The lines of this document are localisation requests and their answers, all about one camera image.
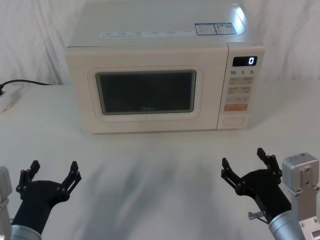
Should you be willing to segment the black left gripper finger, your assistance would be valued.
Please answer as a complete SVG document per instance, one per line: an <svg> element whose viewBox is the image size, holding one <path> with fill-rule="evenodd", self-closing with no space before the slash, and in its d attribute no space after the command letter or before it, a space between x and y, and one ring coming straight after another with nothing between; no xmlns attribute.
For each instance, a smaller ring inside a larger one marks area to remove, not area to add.
<svg viewBox="0 0 320 240"><path fill-rule="evenodd" d="M19 183L16 187L18 193L22 193L27 189L27 186L32 182L34 176L40 169L40 163L38 160L34 160L27 170L20 171Z"/></svg>
<svg viewBox="0 0 320 240"><path fill-rule="evenodd" d="M71 192L74 190L81 179L82 177L79 172L78 164L76 161L73 161L71 163L67 177L63 180L63 182L59 186L59 189L57 190L59 193L59 200L67 201L70 198Z"/></svg>

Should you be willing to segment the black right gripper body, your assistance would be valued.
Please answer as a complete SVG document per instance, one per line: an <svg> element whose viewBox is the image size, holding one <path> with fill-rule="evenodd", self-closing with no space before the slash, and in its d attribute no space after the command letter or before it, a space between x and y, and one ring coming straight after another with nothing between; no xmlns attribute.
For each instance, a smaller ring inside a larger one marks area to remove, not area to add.
<svg viewBox="0 0 320 240"><path fill-rule="evenodd" d="M292 209L290 201L279 187L281 177L281 170L259 169L249 172L238 179L237 194L252 198L260 211L264 212L265 219L271 221Z"/></svg>

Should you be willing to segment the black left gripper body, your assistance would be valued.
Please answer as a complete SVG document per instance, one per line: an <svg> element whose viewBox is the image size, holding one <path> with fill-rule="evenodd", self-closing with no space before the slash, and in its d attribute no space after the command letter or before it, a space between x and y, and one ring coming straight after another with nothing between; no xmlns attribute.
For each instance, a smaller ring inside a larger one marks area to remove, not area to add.
<svg viewBox="0 0 320 240"><path fill-rule="evenodd" d="M41 234L55 205L67 201L66 182L21 180L16 188L22 203L12 225L31 228Z"/></svg>

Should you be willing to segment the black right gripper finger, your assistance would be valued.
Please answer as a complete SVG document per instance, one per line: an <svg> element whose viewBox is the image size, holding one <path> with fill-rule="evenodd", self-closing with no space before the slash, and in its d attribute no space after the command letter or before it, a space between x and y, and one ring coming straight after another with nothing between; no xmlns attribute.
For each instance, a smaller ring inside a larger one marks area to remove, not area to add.
<svg viewBox="0 0 320 240"><path fill-rule="evenodd" d="M244 196L246 194L247 184L245 179L233 172L225 157L222 158L221 177L235 190L237 195Z"/></svg>
<svg viewBox="0 0 320 240"><path fill-rule="evenodd" d="M257 149L257 156L267 166L267 169L272 173L277 180L282 177L282 170L279 167L277 158L274 154L267 155L262 147Z"/></svg>

